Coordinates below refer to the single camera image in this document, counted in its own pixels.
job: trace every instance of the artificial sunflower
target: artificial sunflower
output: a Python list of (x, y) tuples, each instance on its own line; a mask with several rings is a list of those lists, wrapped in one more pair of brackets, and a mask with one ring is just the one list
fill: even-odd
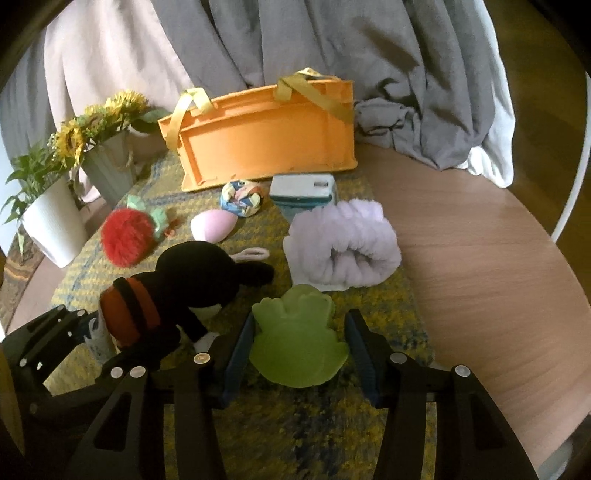
[(148, 108), (148, 99), (141, 93), (124, 90), (107, 98), (105, 108), (115, 116), (119, 116), (120, 113), (143, 113)]
[(85, 146), (86, 138), (78, 126), (76, 118), (62, 123), (61, 130), (53, 138), (53, 149), (65, 167), (68, 166), (68, 158), (74, 158), (76, 165), (80, 163)]
[(101, 107), (101, 110), (95, 110), (94, 113), (87, 113), (76, 118), (76, 123), (82, 130), (85, 138), (93, 140), (101, 140), (103, 134), (113, 124), (113, 117), (109, 112)]
[(95, 113), (104, 112), (104, 105), (89, 105), (84, 109), (84, 114), (87, 116), (94, 115)]

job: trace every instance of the black stuffed animal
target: black stuffed animal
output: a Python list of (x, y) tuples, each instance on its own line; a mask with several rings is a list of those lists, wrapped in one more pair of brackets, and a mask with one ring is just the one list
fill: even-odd
[(85, 342), (103, 372), (114, 366), (111, 336), (123, 353), (117, 366), (157, 368), (178, 347), (177, 325), (197, 342), (207, 334), (198, 318), (203, 309), (216, 312), (236, 297), (240, 285), (259, 287), (273, 276), (272, 266), (235, 262), (217, 245), (175, 245), (160, 255), (155, 271), (118, 278), (100, 295), (98, 316), (91, 320)]

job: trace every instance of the white flower pot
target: white flower pot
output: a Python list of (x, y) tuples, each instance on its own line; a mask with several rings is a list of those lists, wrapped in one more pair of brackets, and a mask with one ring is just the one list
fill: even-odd
[(115, 207), (135, 183), (133, 165), (128, 165), (127, 131), (96, 145), (85, 154), (82, 169), (110, 207)]
[(64, 177), (25, 211), (22, 225), (39, 249), (60, 268), (74, 260), (88, 240)]

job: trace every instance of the metal screw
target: metal screw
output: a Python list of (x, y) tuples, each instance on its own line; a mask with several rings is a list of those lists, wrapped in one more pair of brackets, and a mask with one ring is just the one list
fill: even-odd
[(472, 372), (466, 365), (458, 365), (455, 368), (456, 374), (460, 377), (469, 377)]
[(407, 356), (402, 352), (394, 352), (390, 355), (390, 361), (394, 364), (403, 364), (407, 360)]
[(133, 367), (131, 369), (131, 371), (129, 372), (129, 374), (134, 378), (139, 378), (139, 377), (143, 376), (144, 373), (146, 373), (146, 369), (145, 369), (145, 367), (142, 367), (141, 365), (138, 365), (137, 367)]
[(198, 365), (203, 365), (209, 362), (212, 358), (209, 356), (209, 353), (198, 353), (193, 357), (193, 362)]
[(113, 367), (111, 370), (111, 376), (113, 378), (121, 378), (123, 375), (123, 369), (121, 367)]

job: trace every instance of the pink beauty blender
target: pink beauty blender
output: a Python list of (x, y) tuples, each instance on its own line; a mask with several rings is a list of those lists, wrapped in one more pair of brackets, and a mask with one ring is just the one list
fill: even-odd
[(227, 210), (208, 210), (191, 220), (191, 233), (195, 240), (216, 244), (230, 235), (236, 221), (238, 217)]

